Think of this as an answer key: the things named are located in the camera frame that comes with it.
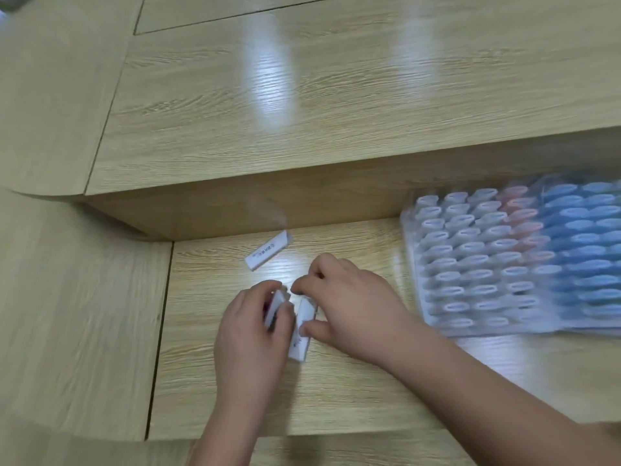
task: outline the person's left hand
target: person's left hand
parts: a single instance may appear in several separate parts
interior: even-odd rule
[[[286,302],[278,308],[274,331],[263,325],[263,307],[281,287],[271,280],[255,284],[224,311],[213,349],[219,409],[265,414],[287,362],[295,323],[293,305]]]

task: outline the wooden surface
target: wooden surface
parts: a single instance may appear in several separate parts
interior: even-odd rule
[[[137,34],[317,0],[145,0]]]
[[[408,193],[503,186],[564,168],[621,171],[621,128],[88,196],[147,234],[190,240],[398,216]]]
[[[142,0],[31,0],[0,18],[0,186],[86,188]]]
[[[0,212],[0,400],[53,430],[143,440],[171,243],[2,189]]]
[[[215,401],[213,341],[222,311],[243,288],[290,285],[322,251],[385,276],[414,308],[396,219],[299,228],[293,242],[250,272],[244,256],[273,233],[175,243],[150,438],[197,438]],[[621,340],[584,336],[497,337],[463,346],[493,369],[580,422],[621,420]],[[438,422],[377,368],[311,342],[290,362],[264,435],[434,429]]]
[[[621,124],[620,9],[324,0],[134,37],[87,193]]]

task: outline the person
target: person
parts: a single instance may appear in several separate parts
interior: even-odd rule
[[[291,303],[272,332],[263,307],[280,282],[241,291],[215,340],[217,400],[191,466],[248,465],[263,416],[287,360]],[[616,444],[571,421],[462,351],[410,313],[384,278],[329,253],[291,286],[314,299],[327,321],[303,336],[390,373],[424,402],[479,466],[621,465]]]

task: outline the hand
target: hand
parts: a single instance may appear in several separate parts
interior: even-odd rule
[[[241,291],[224,311],[215,338],[216,406],[263,417],[281,378],[295,315],[291,303],[278,308],[273,332],[263,325],[263,308],[281,282],[265,281]]]
[[[422,324],[378,274],[330,253],[319,255],[310,266],[291,291],[313,298],[327,322],[305,322],[301,334],[390,370],[391,358],[398,352],[396,344],[410,339]]]

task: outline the white eraser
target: white eraser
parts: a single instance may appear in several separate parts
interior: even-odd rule
[[[274,292],[274,297],[269,304],[268,310],[265,313],[265,317],[263,318],[263,325],[268,329],[271,327],[274,322],[274,317],[276,316],[276,311],[280,307],[281,304],[289,301],[291,295],[287,292],[286,289],[276,289]]]
[[[300,336],[300,327],[306,321],[312,321],[315,319],[317,313],[317,306],[313,303],[312,299],[303,297],[298,307],[298,313],[296,314],[296,325],[293,329],[293,335],[291,335],[291,344],[289,345],[289,358],[304,362],[306,360],[306,352],[309,348],[309,337]]]
[[[253,251],[249,256],[244,258],[246,260],[246,265],[248,265],[250,271],[253,272],[255,269],[264,264],[279,251],[283,250],[284,247],[289,245],[289,242],[291,242],[291,235],[289,234],[289,232],[284,230],[280,234],[276,235],[269,242],[264,243],[258,249]]]

